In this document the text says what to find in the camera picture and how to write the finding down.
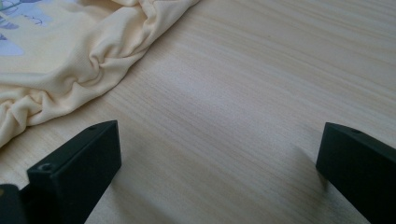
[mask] printed graphic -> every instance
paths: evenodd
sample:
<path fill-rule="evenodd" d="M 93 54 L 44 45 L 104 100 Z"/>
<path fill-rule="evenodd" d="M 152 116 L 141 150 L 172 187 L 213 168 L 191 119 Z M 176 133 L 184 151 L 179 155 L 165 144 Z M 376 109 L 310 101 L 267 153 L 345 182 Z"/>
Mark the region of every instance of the printed graphic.
<path fill-rule="evenodd" d="M 45 15 L 36 5 L 39 2 L 52 0 L 0 0 L 0 56 L 22 55 L 23 50 L 2 35 L 1 30 L 20 29 L 18 24 L 9 21 L 11 18 L 23 16 L 32 22 L 32 25 L 47 26 L 52 18 Z"/>

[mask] wood grain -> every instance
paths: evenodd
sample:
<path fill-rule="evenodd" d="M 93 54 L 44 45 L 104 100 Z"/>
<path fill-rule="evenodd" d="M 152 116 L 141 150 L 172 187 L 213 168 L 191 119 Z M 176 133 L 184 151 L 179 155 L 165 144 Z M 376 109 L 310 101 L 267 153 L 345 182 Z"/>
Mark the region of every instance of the wood grain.
<path fill-rule="evenodd" d="M 326 121 L 396 147 L 396 2 L 202 0 L 112 91 L 0 150 L 0 181 L 117 119 L 87 223 L 368 223 L 315 161 Z"/>

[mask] light wood surface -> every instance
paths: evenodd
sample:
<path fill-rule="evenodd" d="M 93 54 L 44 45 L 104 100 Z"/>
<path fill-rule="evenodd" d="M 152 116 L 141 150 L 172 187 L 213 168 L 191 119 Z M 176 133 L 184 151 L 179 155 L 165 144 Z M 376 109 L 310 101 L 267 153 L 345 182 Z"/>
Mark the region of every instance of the light wood surface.
<path fill-rule="evenodd" d="M 396 2 L 202 0 L 112 91 L 0 149 L 0 182 L 117 119 L 87 223 L 367 223 L 315 169 L 326 121 L 396 147 Z"/>

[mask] yellow fabric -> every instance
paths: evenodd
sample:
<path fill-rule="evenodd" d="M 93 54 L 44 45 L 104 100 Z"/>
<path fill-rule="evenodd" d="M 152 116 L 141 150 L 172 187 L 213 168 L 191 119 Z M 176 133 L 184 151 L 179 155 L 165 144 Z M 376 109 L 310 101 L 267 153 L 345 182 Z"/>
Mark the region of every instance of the yellow fabric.
<path fill-rule="evenodd" d="M 72 112 L 116 86 L 153 41 L 199 0 L 54 0 L 52 18 L 0 29 L 23 50 L 0 56 L 0 147 L 26 126 Z"/>

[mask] wooden table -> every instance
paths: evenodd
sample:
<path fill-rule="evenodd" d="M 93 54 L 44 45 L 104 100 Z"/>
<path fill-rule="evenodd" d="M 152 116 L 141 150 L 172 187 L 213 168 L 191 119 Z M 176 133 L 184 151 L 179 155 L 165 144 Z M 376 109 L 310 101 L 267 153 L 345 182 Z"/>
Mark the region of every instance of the wooden table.
<path fill-rule="evenodd" d="M 367 223 L 316 157 L 326 121 L 396 147 L 396 2 L 202 0 L 112 91 L 0 150 L 0 181 L 117 119 L 87 223 Z"/>

